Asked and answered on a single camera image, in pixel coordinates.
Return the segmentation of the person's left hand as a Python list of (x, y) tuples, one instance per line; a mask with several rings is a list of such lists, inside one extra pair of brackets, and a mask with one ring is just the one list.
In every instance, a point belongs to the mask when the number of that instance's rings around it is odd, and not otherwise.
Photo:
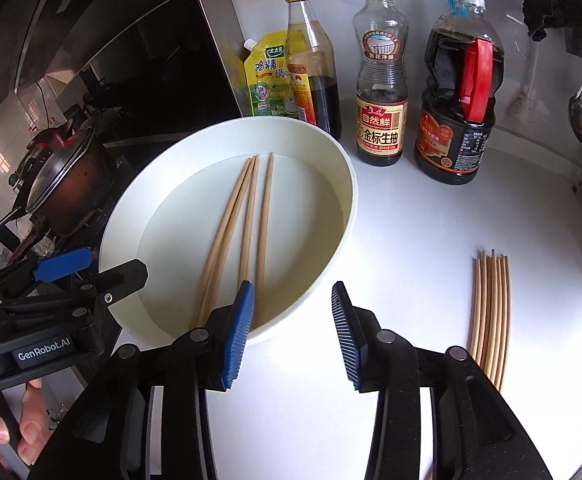
[[(19, 430), (21, 438), (17, 444), (17, 453), (23, 463), (32, 466), (50, 436), (42, 378), (32, 379), (26, 384), (26, 391), (22, 396)], [(9, 430), (0, 417), (0, 444), (9, 442)]]

